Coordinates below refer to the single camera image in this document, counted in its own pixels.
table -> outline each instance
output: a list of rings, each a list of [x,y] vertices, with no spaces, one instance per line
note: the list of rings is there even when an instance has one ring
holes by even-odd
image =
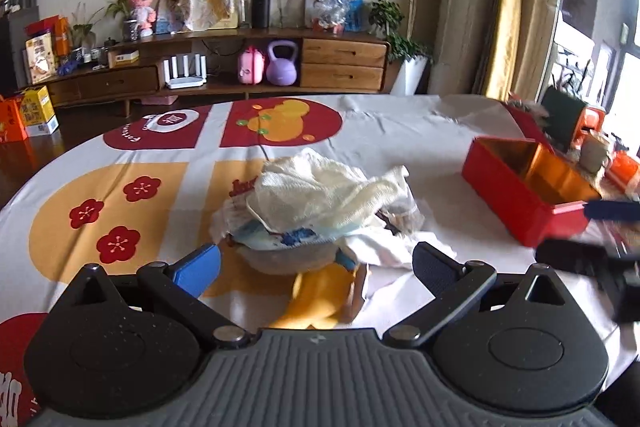
[[[258,112],[270,119],[256,127]],[[509,235],[460,175],[481,134],[522,137],[500,103],[480,96],[349,94],[173,110],[89,140],[46,166],[0,212],[0,373],[24,377],[17,351],[41,320],[9,319],[48,311],[85,263],[133,273],[150,261],[175,262],[209,241],[213,212],[260,173],[259,139],[270,158],[311,147],[370,176],[404,164],[434,241],[460,263],[482,259],[500,272],[523,273],[532,250]],[[293,276],[265,275],[234,247],[221,248],[222,272],[202,300],[255,331],[283,312]],[[633,331],[609,320],[592,281],[561,276],[605,341],[612,381],[635,358]],[[410,271],[377,269],[351,326],[382,332],[431,298]],[[3,355],[2,342],[12,339],[15,352]]]

mug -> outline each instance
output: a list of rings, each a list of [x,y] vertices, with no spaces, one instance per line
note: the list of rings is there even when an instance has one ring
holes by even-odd
[[[578,165],[591,174],[597,174],[603,166],[610,165],[613,145],[606,136],[591,131],[582,143]]]
[[[126,42],[138,40],[138,21],[130,19],[122,23],[122,37]]]

wooden drawer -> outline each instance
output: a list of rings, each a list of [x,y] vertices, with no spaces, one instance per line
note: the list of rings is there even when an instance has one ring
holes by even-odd
[[[83,100],[122,96],[130,93],[146,94],[159,89],[158,70],[156,67],[150,66],[148,68],[94,73],[88,77],[79,78],[78,86]]]
[[[80,100],[80,90],[74,78],[47,84],[47,90],[53,105],[65,105]]]
[[[382,85],[382,68],[302,64],[300,87],[349,87],[378,90]]]
[[[302,62],[309,64],[344,64],[347,66],[385,66],[386,46],[373,42],[304,39]]]

metal screw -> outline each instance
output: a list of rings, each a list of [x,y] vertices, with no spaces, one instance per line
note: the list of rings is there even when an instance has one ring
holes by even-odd
[[[244,338],[244,330],[238,326],[220,326],[213,330],[213,336],[220,342],[234,343]]]
[[[389,330],[389,335],[396,341],[414,341],[420,337],[420,330],[415,326],[398,325]]]

pink doll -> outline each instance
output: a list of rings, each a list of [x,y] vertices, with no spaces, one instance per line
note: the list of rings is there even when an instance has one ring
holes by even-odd
[[[138,21],[141,37],[153,35],[151,24],[156,22],[156,10],[151,7],[154,0],[129,0],[133,10],[131,15]]]

